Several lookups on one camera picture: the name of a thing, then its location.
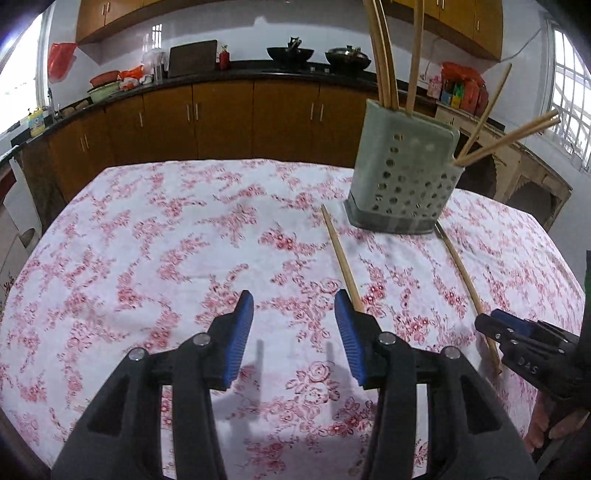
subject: table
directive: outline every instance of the table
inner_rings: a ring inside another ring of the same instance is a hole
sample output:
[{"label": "table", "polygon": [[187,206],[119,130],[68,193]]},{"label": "table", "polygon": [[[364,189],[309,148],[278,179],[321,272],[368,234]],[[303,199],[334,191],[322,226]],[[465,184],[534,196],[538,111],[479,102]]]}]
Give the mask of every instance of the table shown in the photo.
[{"label": "table", "polygon": [[[55,461],[125,352],[175,348],[248,289],[255,318],[239,378],[212,394],[228,477],[359,476],[376,393],[349,373],[333,314],[344,281],[322,203],[367,313],[412,346],[459,347],[524,435],[535,389],[507,370],[492,378],[443,241],[351,227],[342,200],[352,174],[270,160],[184,161],[109,168],[94,179],[41,239],[0,326],[0,406],[40,458]],[[533,217],[456,190],[440,222],[487,311],[579,331],[583,291]],[[163,469],[174,476],[170,399],[165,390]],[[419,400],[416,472],[427,451]]]}]

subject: human hand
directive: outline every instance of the human hand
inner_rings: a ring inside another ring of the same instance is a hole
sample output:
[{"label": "human hand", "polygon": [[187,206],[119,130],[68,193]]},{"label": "human hand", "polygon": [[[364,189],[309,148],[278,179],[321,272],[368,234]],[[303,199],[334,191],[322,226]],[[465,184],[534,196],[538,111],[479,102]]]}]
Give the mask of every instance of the human hand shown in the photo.
[{"label": "human hand", "polygon": [[[552,401],[550,398],[538,391],[535,399],[534,411],[531,414],[530,427],[524,437],[525,448],[529,453],[534,449],[544,446],[544,434],[550,424],[550,413],[552,410]],[[589,412],[579,409],[572,412],[569,416],[558,422],[548,433],[548,438],[560,439],[568,434],[579,430],[587,420]]]}]

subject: red bottle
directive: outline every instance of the red bottle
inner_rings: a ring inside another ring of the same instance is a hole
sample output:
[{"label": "red bottle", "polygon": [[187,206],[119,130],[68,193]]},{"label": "red bottle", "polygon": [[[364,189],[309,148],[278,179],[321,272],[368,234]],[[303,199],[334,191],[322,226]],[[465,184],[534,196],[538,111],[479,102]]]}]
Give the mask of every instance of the red bottle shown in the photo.
[{"label": "red bottle", "polygon": [[222,51],[220,52],[220,70],[226,70],[230,66],[230,52],[228,52],[228,46],[222,45]]}]

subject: window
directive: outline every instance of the window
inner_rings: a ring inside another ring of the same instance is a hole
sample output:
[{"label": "window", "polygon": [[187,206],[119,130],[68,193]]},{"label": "window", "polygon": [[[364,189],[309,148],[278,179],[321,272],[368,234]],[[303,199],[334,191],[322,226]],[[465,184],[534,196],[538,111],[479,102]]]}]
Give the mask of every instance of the window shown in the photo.
[{"label": "window", "polygon": [[40,47],[46,30],[44,15],[39,15],[9,51],[8,59],[0,59],[0,134],[25,118],[28,110],[43,105],[47,93],[47,69],[39,68]]},{"label": "window", "polygon": [[569,154],[583,159],[589,168],[591,156],[591,75],[569,38],[556,25],[554,40],[554,80],[550,109],[560,111],[560,124],[553,128]]}]

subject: black countertop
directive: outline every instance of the black countertop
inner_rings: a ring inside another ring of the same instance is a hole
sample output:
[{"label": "black countertop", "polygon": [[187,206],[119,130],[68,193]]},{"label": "black countertop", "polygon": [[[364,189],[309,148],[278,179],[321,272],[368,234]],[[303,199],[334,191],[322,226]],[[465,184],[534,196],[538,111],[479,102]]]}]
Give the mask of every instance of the black countertop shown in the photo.
[{"label": "black countertop", "polygon": [[[170,88],[181,85],[189,85],[192,83],[203,83],[203,82],[215,82],[224,80],[257,80],[257,79],[285,79],[285,80],[297,80],[301,82],[316,82],[323,85],[336,85],[348,87],[351,89],[360,90],[363,92],[378,92],[378,84],[376,82],[375,73],[372,72],[360,72],[357,76],[343,75],[339,73],[333,73],[330,71],[330,65],[324,63],[309,63],[305,69],[285,69],[278,66],[278,64],[272,60],[244,60],[244,61],[233,61],[230,63],[230,68],[227,70],[214,70],[212,72],[198,73],[195,75],[187,75],[183,77],[176,77],[172,79],[165,79],[161,83],[149,83],[147,85],[139,86],[135,89],[128,90],[126,92],[115,93],[107,99],[99,102],[92,103],[88,107],[81,110],[77,110],[73,114],[57,121],[56,123],[49,125],[45,130],[34,138],[31,138],[28,134],[28,130],[23,134],[15,137],[12,142],[15,148],[12,148],[4,155],[0,157],[0,166],[7,162],[12,156],[14,156],[20,149],[31,142],[34,142],[38,138],[58,130],[59,128],[67,125],[72,120],[90,112],[96,108],[102,108],[110,103],[118,102],[125,98],[132,97],[134,95],[141,95],[143,93],[151,92],[153,90],[160,90],[162,88]],[[402,97],[406,97],[408,90],[408,83],[397,80],[398,93]],[[436,101],[432,98],[427,97],[427,91],[424,88],[419,87],[417,89],[417,103],[423,105],[432,106],[434,109],[437,108]]]}]

